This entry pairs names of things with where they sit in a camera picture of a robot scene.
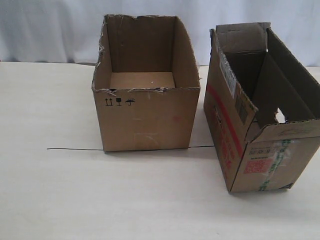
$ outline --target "cardboard box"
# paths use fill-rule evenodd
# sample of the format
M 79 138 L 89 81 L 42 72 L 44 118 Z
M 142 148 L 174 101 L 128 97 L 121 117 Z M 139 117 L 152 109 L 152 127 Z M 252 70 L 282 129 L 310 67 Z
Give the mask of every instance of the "cardboard box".
M 106 15 L 92 90 L 105 152 L 188 148 L 200 84 L 181 20 Z
M 290 189 L 320 145 L 320 86 L 267 22 L 211 30 L 204 111 L 230 192 Z

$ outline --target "umbrella symbol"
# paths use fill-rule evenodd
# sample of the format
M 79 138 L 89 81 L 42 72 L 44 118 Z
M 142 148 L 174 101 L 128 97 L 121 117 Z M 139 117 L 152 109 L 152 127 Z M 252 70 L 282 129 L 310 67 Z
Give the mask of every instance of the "umbrella symbol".
M 129 103 L 129 106 L 131 106 L 131 103 L 135 103 L 135 99 L 134 98 L 129 98 L 127 101 L 125 101 L 126 103 Z

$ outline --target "white table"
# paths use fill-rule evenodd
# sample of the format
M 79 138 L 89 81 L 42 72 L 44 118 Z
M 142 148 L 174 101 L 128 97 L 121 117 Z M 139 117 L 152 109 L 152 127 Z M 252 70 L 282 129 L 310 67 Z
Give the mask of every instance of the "white table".
M 320 239 L 320 154 L 291 190 L 229 194 L 203 112 L 188 150 L 102 149 L 93 66 L 0 63 L 1 240 Z M 309 68 L 320 79 L 320 68 Z

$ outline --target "white curtain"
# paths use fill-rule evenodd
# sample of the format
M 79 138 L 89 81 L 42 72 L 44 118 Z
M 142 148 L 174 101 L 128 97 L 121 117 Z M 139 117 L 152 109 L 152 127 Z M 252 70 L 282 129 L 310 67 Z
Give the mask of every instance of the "white curtain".
M 320 66 L 320 0 L 0 0 L 0 59 L 95 63 L 104 14 L 176 15 L 208 65 L 209 29 L 271 22 L 306 66 Z

